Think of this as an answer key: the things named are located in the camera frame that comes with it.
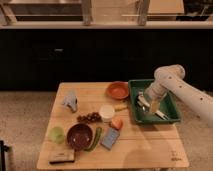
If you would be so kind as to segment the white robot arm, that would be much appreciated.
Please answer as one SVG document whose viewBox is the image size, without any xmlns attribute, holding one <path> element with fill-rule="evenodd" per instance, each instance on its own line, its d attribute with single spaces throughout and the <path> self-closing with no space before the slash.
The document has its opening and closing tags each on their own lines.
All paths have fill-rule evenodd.
<svg viewBox="0 0 213 171">
<path fill-rule="evenodd" d="M 185 69 L 181 65 L 159 67 L 145 93 L 151 101 L 160 102 L 170 91 L 213 127 L 213 97 L 187 84 L 184 77 Z"/>
</svg>

